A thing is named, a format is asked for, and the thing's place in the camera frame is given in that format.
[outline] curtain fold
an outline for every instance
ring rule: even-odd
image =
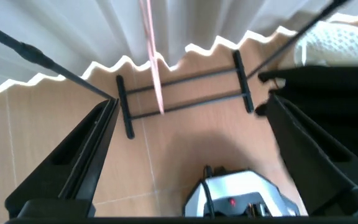
[[[154,0],[157,51],[176,64],[188,44],[209,49],[216,36],[237,43],[247,30],[270,35],[278,26],[299,29],[328,0]],[[358,0],[338,12],[358,15]],[[32,44],[71,72],[82,75],[92,61],[113,66],[123,55],[142,65],[146,41],[138,0],[0,0],[0,29]],[[0,44],[0,85],[28,82],[33,65]]]

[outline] black metal rack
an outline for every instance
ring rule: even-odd
[[[161,84],[161,87],[184,83],[184,82],[188,82],[188,81],[192,81],[192,80],[198,80],[201,78],[213,77],[216,75],[225,75],[225,74],[228,74],[231,72],[237,72],[237,76],[239,78],[239,83],[240,83],[240,88],[241,88],[241,93],[230,94],[230,95],[226,95],[226,96],[219,96],[217,98],[203,100],[203,101],[199,101],[196,103],[187,103],[187,104],[183,104],[180,106],[174,106],[173,108],[166,109],[165,112],[169,113],[172,111],[192,108],[195,106],[201,106],[201,105],[205,105],[205,104],[209,104],[209,103],[217,103],[217,102],[224,101],[224,100],[230,100],[230,99],[237,98],[237,97],[243,97],[247,112],[252,113],[254,111],[254,104],[252,103],[251,92],[249,91],[247,77],[246,77],[246,73],[244,71],[244,66],[242,64],[241,54],[240,54],[239,50],[233,51],[233,60],[234,60],[234,65],[235,65],[234,68],[227,68],[227,69],[220,70],[220,71],[209,72],[209,73],[205,73],[205,74],[201,74],[201,75],[197,75],[197,76],[183,78],[180,80],[166,82],[166,83]],[[160,112],[153,111],[153,112],[149,112],[149,113],[138,114],[138,115],[132,116],[131,112],[129,111],[127,95],[134,94],[134,93],[140,93],[140,92],[147,91],[147,90],[153,90],[154,86],[150,85],[150,86],[140,87],[140,88],[137,88],[134,90],[126,91],[123,77],[118,75],[116,77],[116,81],[117,81],[119,97],[121,99],[121,108],[122,108],[122,114],[124,115],[124,123],[125,123],[125,130],[127,133],[127,137],[129,139],[133,139],[133,138],[135,138],[135,133],[134,133],[134,128],[132,127],[132,120],[146,118],[149,116],[155,116],[155,115],[160,114]]]

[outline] pink cord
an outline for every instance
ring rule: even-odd
[[[162,92],[161,92],[161,81],[160,81],[160,75],[158,74],[157,58],[155,57],[156,50],[155,50],[155,41],[154,41],[151,3],[150,0],[146,0],[147,3],[147,10],[146,10],[144,7],[143,0],[139,0],[139,2],[143,14],[143,24],[146,33],[147,51],[150,59],[150,68],[153,76],[155,96],[157,97],[157,103],[158,103],[158,108],[160,109],[160,113],[164,114],[164,105],[163,105]]]

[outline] black metal bar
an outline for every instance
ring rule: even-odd
[[[197,80],[200,78],[206,78],[206,77],[212,77],[215,75],[223,75],[225,73],[229,73],[229,72],[235,72],[237,69],[236,68],[227,68],[221,71],[217,71],[217,72],[209,72],[206,74],[202,74],[202,75],[197,75],[197,76],[193,76],[193,77],[188,77],[188,78],[183,78],[181,80],[174,80],[174,81],[170,81],[170,82],[166,82],[166,83],[162,83],[161,87],[165,87],[165,86],[169,86],[169,85],[174,85],[174,84],[178,84],[178,83],[183,83],[183,82],[187,82],[187,81],[192,81],[192,80]],[[153,90],[154,86],[150,85],[150,86],[145,86],[145,87],[141,87],[141,88],[137,88],[134,90],[128,90],[126,92],[127,95],[133,94],[133,93],[138,93],[138,92],[142,92],[142,91],[147,91],[147,90]]]
[[[129,112],[128,100],[127,100],[127,95],[125,92],[124,79],[122,76],[117,75],[116,81],[117,81],[117,87],[118,87],[118,95],[119,95],[119,98],[121,99],[121,108],[122,108],[122,115],[124,116],[125,131],[127,133],[127,137],[129,139],[133,139],[135,137],[135,132],[134,132],[134,128],[132,126],[131,113]]]
[[[16,51],[22,58],[26,59],[29,62],[36,63],[37,65],[43,66],[44,68],[50,69],[58,74],[61,74],[67,79],[107,99],[113,99],[113,97],[109,94],[105,93],[99,88],[96,88],[92,84],[88,83],[79,76],[71,73],[67,69],[54,62],[52,59],[44,55],[41,50],[32,45],[19,42],[2,31],[0,31],[0,43],[10,47],[14,51]]]
[[[241,93],[244,93],[244,104],[248,113],[254,112],[254,104],[252,102],[251,92],[249,90],[246,72],[244,65],[242,64],[241,54],[239,50],[233,52],[234,64],[236,65],[237,76],[239,77],[239,83],[241,87]]]
[[[274,59],[277,59],[279,55],[284,53],[284,51],[289,48],[295,41],[297,41],[306,31],[312,28],[318,21],[324,19],[324,17],[330,15],[336,8],[345,4],[348,0],[333,0],[333,2],[327,6],[318,16],[312,19],[304,28],[302,28],[295,36],[288,40],[283,46],[281,46],[276,52],[274,52],[268,59],[262,62],[258,67],[256,67],[252,72],[249,73],[247,79],[252,78],[260,69],[264,68]]]
[[[246,95],[245,93],[236,93],[236,94],[227,95],[227,96],[221,96],[221,97],[218,97],[218,98],[205,100],[205,101],[201,101],[201,102],[188,103],[186,105],[180,105],[180,106],[175,106],[173,108],[166,109],[165,112],[168,113],[168,112],[172,112],[172,111],[192,108],[192,107],[195,107],[195,106],[207,105],[207,104],[210,104],[210,103],[215,103],[215,102],[224,101],[224,100],[230,100],[230,99],[237,98],[237,97],[242,97],[242,96],[245,96],[245,95]],[[149,113],[144,113],[144,114],[132,116],[131,119],[132,120],[141,119],[141,118],[146,118],[146,117],[149,117],[149,116],[154,116],[154,115],[159,115],[159,114],[160,114],[160,111],[154,111],[154,112],[149,112]]]

